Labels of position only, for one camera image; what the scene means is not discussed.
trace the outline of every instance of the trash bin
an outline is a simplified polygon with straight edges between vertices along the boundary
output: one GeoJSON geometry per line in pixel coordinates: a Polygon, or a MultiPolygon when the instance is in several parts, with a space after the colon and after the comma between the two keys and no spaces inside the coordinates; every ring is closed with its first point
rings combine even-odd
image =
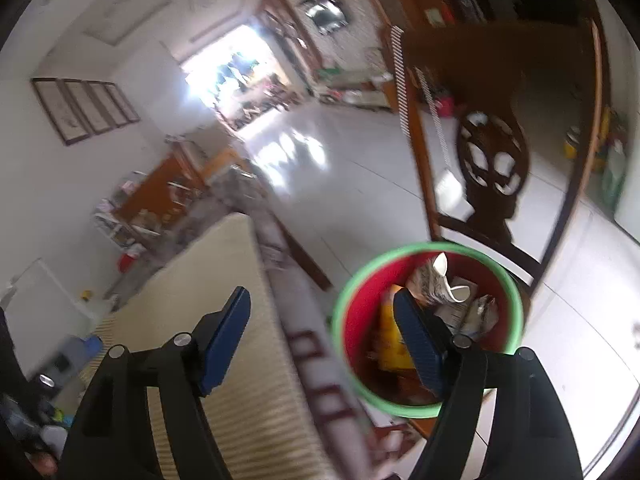
{"type": "Polygon", "coordinates": [[[452,242],[425,242],[405,246],[381,256],[359,270],[344,287],[334,310],[332,332],[338,354],[346,363],[357,392],[377,409],[407,418],[438,416],[441,403],[408,406],[389,400],[385,391],[388,372],[367,358],[378,323],[382,295],[393,284],[404,285],[412,271],[444,252],[449,276],[478,284],[476,297],[490,294],[496,300],[499,320],[478,343],[481,347],[513,354],[522,337],[520,293],[507,271],[485,254],[452,242]]]}

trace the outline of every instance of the beige mattress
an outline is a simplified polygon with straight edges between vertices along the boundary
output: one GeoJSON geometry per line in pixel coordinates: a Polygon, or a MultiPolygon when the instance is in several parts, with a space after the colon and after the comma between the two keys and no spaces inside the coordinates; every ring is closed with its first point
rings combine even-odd
{"type": "MultiPolygon", "coordinates": [[[[105,348],[155,348],[220,310],[236,285],[252,311],[225,381],[202,405],[234,479],[333,479],[262,272],[252,222],[227,216],[158,272],[96,330],[105,348]]],[[[83,372],[90,380],[100,359],[83,372]]],[[[158,391],[149,409],[162,474],[178,478],[164,432],[158,391]]]]}

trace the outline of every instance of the chair backrest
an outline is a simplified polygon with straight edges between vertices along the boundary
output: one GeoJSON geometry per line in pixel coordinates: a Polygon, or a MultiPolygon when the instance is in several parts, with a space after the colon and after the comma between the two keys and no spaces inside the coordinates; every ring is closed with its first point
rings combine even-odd
{"type": "Polygon", "coordinates": [[[598,29],[591,21],[581,27],[493,22],[411,31],[398,41],[400,32],[396,28],[393,33],[390,27],[382,37],[389,51],[386,58],[389,53],[395,54],[401,120],[405,121],[414,152],[431,239],[442,239],[441,227],[473,238],[524,270],[532,277],[530,290],[535,290],[558,248],[593,162],[602,106],[598,29]],[[524,72],[542,68],[567,74],[582,99],[577,158],[556,225],[539,262],[513,244],[506,220],[516,211],[530,165],[527,141],[513,113],[512,101],[524,72]],[[456,113],[456,151],[466,200],[474,208],[465,221],[440,213],[436,207],[431,161],[417,104],[417,93],[421,91],[418,71],[426,71],[461,104],[456,113]],[[513,159],[507,172],[501,173],[496,167],[499,153],[513,159]],[[477,159],[482,160],[482,156],[484,163],[478,164],[477,159]]]}

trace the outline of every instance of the white tile floor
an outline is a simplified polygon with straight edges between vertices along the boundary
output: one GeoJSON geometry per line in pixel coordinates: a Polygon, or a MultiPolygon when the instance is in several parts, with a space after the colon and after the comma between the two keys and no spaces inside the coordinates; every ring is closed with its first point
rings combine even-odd
{"type": "MultiPolygon", "coordinates": [[[[558,121],[551,127],[552,121],[544,123],[544,114],[536,113],[542,105],[552,109],[551,100],[521,106],[541,133],[531,143],[531,172],[510,221],[514,243],[537,258],[555,223],[568,171],[558,130],[571,124],[571,114],[556,110],[558,121]]],[[[444,123],[452,137],[451,121],[444,123]]],[[[397,117],[306,104],[270,112],[241,135],[273,184],[277,216],[337,290],[378,254],[428,238],[414,163],[397,117]]],[[[433,158],[438,170],[442,161],[433,158]]],[[[599,209],[597,183],[591,189],[533,300],[523,341],[537,352],[558,392],[585,472],[620,429],[640,380],[640,246],[599,209]]],[[[475,478],[481,466],[493,402],[483,408],[465,478],[475,478]]],[[[415,458],[399,466],[404,478],[415,458]]]]}

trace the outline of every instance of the framed picture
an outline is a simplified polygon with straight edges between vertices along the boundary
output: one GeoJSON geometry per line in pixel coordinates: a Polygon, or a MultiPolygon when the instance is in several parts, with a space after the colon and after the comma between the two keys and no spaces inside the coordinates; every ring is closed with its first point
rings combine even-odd
{"type": "Polygon", "coordinates": [[[87,88],[89,88],[97,104],[99,104],[113,120],[117,127],[126,126],[129,124],[129,120],[124,115],[123,111],[116,101],[111,97],[111,94],[107,90],[106,84],[102,81],[87,81],[87,88]]]}
{"type": "Polygon", "coordinates": [[[89,126],[74,110],[62,81],[50,77],[31,79],[49,121],[67,146],[91,136],[89,126]]]}
{"type": "Polygon", "coordinates": [[[83,81],[64,79],[63,82],[73,104],[94,134],[103,134],[114,129],[115,123],[112,123],[106,111],[92,98],[83,81]]]}
{"type": "Polygon", "coordinates": [[[120,91],[120,88],[118,88],[115,83],[105,83],[104,86],[113,100],[116,101],[118,108],[120,108],[127,120],[130,123],[137,123],[140,120],[140,116],[133,109],[133,106],[131,106],[131,103],[129,103],[127,98],[124,97],[124,94],[120,91]]]}

